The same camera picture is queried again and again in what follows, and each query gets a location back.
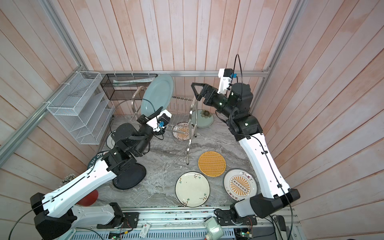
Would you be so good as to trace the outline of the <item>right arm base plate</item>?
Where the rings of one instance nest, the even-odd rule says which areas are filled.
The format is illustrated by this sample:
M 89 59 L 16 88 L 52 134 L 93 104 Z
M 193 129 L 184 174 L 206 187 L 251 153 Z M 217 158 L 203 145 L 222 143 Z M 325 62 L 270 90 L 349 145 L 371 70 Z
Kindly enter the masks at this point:
M 257 225 L 256 216 L 240 217 L 232 209 L 230 210 L 215 209 L 214 214 L 217 218 L 219 225 L 222 227 L 235 226 L 235 225 L 237 226 L 247 225 L 247 226 L 253 227 Z

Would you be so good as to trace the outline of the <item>light teal flower plate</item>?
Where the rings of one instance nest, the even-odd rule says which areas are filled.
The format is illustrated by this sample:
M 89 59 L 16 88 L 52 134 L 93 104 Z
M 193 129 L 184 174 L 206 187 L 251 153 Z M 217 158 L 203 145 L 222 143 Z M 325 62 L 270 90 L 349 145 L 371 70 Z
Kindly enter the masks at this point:
M 192 113 L 192 125 L 198 128 L 207 128 L 214 122 L 213 115 L 207 110 L 197 110 Z

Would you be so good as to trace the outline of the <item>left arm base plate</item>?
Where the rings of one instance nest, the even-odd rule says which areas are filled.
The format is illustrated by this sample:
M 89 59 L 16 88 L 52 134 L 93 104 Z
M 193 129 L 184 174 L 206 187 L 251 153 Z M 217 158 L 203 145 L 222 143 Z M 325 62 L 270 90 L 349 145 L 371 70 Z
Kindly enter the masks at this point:
M 106 225 L 97 225 L 97 229 L 128 228 L 135 229 L 139 221 L 139 212 L 123 213 L 122 217 L 115 217 Z

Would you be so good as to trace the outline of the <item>grey green plate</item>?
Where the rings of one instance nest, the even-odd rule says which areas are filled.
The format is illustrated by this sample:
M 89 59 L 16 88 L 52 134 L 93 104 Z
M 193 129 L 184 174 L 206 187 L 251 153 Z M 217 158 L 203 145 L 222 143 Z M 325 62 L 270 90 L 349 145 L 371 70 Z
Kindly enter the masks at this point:
M 158 75 L 144 93 L 141 114 L 149 117 L 160 107 L 165 110 L 171 102 L 174 80 L 171 75 Z

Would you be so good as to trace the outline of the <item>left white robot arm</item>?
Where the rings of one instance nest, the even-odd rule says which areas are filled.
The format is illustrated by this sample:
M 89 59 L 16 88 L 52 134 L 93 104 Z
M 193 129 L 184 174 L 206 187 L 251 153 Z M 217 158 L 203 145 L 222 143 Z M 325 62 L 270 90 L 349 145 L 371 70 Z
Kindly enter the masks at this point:
M 84 173 L 48 193 L 37 193 L 30 198 L 35 213 L 35 227 L 42 239 L 54 240 L 67 231 L 98 225 L 116 228 L 123 225 L 124 214 L 118 203 L 101 207 L 81 207 L 78 202 L 104 183 L 135 170 L 144 171 L 137 157 L 144 155 L 154 136 L 161 135 L 172 114 L 159 108 L 150 116 L 141 115 L 138 130 L 130 123 L 120 125 L 113 133 L 115 147 L 95 161 Z

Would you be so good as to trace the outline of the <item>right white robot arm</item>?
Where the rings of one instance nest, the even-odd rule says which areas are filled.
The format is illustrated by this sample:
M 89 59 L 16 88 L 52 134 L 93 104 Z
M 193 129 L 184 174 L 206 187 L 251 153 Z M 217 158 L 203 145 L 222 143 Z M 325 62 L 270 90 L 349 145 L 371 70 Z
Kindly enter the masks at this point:
M 235 83 L 228 96 L 208 84 L 192 83 L 197 101 L 223 114 L 226 124 L 247 154 L 261 187 L 261 193 L 241 200 L 230 208 L 232 221 L 251 215 L 265 218 L 291 206 L 301 196 L 280 174 L 267 147 L 263 130 L 256 117 L 250 114 L 253 94 L 249 85 Z

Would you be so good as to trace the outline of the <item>steel wire dish rack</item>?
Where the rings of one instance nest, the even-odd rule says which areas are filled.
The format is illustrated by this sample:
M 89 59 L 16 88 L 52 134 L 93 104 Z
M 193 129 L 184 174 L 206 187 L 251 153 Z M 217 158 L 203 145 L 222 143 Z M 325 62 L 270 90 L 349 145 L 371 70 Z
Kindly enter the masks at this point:
M 195 98 L 189 99 L 173 96 L 167 110 L 172 114 L 171 121 L 162 136 L 153 138 L 151 150 L 174 155 L 177 158 L 183 159 L 186 164 L 189 164 L 192 139 L 197 135 L 197 126 L 192 125 L 191 118 L 193 111 L 198 110 L 198 103 Z M 187 141 L 177 140 L 172 134 L 172 128 L 180 122 L 189 123 L 190 139 Z

